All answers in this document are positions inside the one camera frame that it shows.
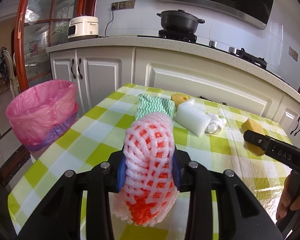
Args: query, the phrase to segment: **wall socket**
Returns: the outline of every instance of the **wall socket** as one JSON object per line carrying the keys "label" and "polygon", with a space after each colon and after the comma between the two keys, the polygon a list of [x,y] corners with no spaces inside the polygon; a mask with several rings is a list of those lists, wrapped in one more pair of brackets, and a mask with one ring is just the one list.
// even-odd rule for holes
{"label": "wall socket", "polygon": [[136,4],[136,0],[113,2],[111,4],[111,8],[113,7],[114,10],[133,9],[135,7],[135,4]]}
{"label": "wall socket", "polygon": [[289,47],[289,55],[295,60],[298,61],[298,53],[291,47]]}

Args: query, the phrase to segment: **checkered tablecloth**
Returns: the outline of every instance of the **checkered tablecloth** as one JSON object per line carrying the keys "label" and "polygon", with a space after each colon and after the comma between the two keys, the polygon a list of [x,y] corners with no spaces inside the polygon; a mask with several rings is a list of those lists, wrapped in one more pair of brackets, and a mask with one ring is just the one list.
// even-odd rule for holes
{"label": "checkered tablecloth", "polygon": [[[26,220],[50,188],[66,170],[84,172],[108,159],[120,150],[125,129],[135,119],[138,94],[170,98],[175,92],[126,84],[109,95],[80,118],[71,129],[53,143],[18,182],[8,198],[14,227],[19,233]],[[218,134],[204,134],[200,138],[174,123],[174,138],[178,149],[187,151],[192,160],[208,170],[223,172],[232,169],[258,198],[268,214],[275,219],[275,211],[290,169],[268,156],[256,157],[243,147],[240,127],[247,118],[259,123],[266,135],[291,143],[279,124],[246,111],[196,98],[202,110],[227,120]],[[86,192],[81,211],[81,239],[85,237]],[[180,193],[175,205],[163,222],[151,227],[128,225],[112,217],[116,239],[183,239],[189,205],[189,193]],[[218,217],[215,193],[214,239],[218,239]]]}

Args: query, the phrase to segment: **silver bolt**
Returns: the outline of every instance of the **silver bolt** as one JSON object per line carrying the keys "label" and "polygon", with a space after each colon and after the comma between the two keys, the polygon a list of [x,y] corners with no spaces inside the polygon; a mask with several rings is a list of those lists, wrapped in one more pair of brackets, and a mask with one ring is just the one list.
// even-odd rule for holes
{"label": "silver bolt", "polygon": [[228,176],[228,177],[233,177],[234,176],[234,172],[232,170],[226,170],[225,171],[225,174]]}
{"label": "silver bolt", "polygon": [[68,177],[68,178],[72,177],[73,174],[74,174],[74,171],[72,171],[72,170],[68,170],[68,171],[65,172],[65,176]]}
{"label": "silver bolt", "polygon": [[107,169],[107,168],[110,167],[110,163],[109,162],[103,162],[103,163],[101,163],[100,167],[103,168],[103,169]]}
{"label": "silver bolt", "polygon": [[195,169],[199,166],[199,164],[197,162],[193,162],[193,161],[189,162],[188,165],[190,168],[193,168],[193,169]]}

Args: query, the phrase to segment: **white foam mesh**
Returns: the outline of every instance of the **white foam mesh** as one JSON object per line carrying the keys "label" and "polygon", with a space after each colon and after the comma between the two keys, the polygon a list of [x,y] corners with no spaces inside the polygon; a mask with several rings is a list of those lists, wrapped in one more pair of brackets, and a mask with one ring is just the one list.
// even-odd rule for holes
{"label": "white foam mesh", "polygon": [[[142,196],[144,190],[150,191],[145,203],[155,203],[150,212],[157,214],[143,226],[161,222],[174,204],[178,191],[172,179],[172,156],[175,149],[172,130],[171,118],[159,112],[145,115],[126,130],[123,153],[126,156],[127,177],[121,192],[114,196],[112,205],[113,212],[122,220],[132,223],[126,201],[131,205],[136,204],[135,196]],[[157,153],[162,153],[162,157],[157,157]],[[167,174],[167,178],[159,177],[163,173]]]}

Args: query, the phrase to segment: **pink plastic bag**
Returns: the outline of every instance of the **pink plastic bag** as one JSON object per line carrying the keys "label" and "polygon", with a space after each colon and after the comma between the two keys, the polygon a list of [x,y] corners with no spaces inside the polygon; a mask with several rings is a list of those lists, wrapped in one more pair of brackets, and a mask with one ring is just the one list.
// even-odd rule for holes
{"label": "pink plastic bag", "polygon": [[29,88],[8,105],[10,125],[29,151],[50,145],[75,122],[76,94],[73,82],[50,80]]}

